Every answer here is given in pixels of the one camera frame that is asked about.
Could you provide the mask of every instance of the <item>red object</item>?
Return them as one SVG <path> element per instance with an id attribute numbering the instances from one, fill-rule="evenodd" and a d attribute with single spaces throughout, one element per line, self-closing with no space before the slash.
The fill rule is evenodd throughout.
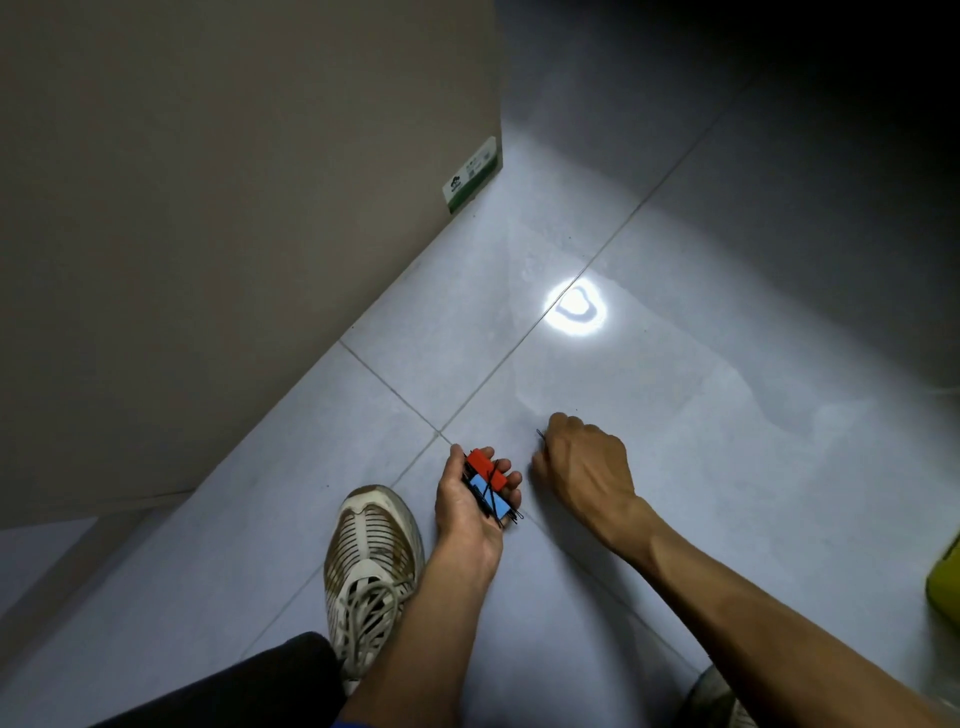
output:
<path id="1" fill-rule="evenodd" d="M 491 459 L 479 449 L 473 450 L 467 456 L 467 462 L 480 474 L 480 477 L 490 483 L 494 493 L 502 491 L 507 484 L 507 476 L 501 473 Z"/>

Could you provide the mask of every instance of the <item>person's right arm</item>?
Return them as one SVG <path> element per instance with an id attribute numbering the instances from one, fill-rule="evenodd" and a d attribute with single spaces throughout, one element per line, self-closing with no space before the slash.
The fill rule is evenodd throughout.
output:
<path id="1" fill-rule="evenodd" d="M 700 641 L 758 725 L 936 726 L 919 695 L 707 556 L 634 492 L 617 438 L 550 418 L 534 474 Z"/>

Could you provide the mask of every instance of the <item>sneaker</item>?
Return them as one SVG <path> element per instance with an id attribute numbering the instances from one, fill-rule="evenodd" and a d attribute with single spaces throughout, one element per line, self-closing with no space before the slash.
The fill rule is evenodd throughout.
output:
<path id="1" fill-rule="evenodd" d="M 324 562 L 326 623 L 347 694 L 390 638 L 424 561 L 420 530 L 400 496 L 382 485 L 347 496 Z"/>
<path id="2" fill-rule="evenodd" d="M 756 723 L 711 665 L 686 697 L 673 728 L 756 728 Z"/>

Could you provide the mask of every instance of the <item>green and white sticker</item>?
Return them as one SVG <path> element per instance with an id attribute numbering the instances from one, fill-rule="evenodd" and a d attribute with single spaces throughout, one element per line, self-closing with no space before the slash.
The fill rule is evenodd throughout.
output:
<path id="1" fill-rule="evenodd" d="M 496 137 L 491 136 L 444 185 L 446 208 L 450 210 L 451 215 L 477 187 L 483 184 L 494 169 L 496 169 Z"/>

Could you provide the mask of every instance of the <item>bright light spot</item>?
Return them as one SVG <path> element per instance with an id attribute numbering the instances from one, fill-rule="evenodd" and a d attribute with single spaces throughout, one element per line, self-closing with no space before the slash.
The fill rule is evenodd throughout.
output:
<path id="1" fill-rule="evenodd" d="M 596 286 L 589 280 L 579 279 L 572 285 L 570 283 L 570 280 L 566 280 L 550 291 L 546 299 L 550 310 L 543 320 L 571 336 L 594 333 L 607 320 L 607 305 L 600 298 Z M 562 293 L 564 296 L 553 304 Z"/>

